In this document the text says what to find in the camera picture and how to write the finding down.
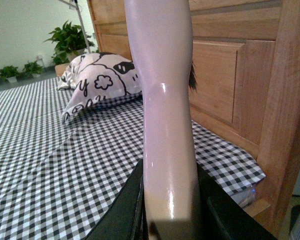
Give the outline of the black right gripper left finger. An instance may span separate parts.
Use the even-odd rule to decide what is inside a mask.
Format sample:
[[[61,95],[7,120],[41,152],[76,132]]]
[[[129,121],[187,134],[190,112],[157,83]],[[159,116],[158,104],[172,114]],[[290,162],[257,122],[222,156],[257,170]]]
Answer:
[[[89,232],[87,240],[143,240],[143,160],[131,175],[109,210]]]

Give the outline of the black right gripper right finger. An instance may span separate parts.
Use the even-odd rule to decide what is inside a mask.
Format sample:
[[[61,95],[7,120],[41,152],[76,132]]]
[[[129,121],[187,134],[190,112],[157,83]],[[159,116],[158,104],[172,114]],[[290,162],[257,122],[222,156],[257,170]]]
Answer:
[[[275,240],[197,164],[204,240]]]

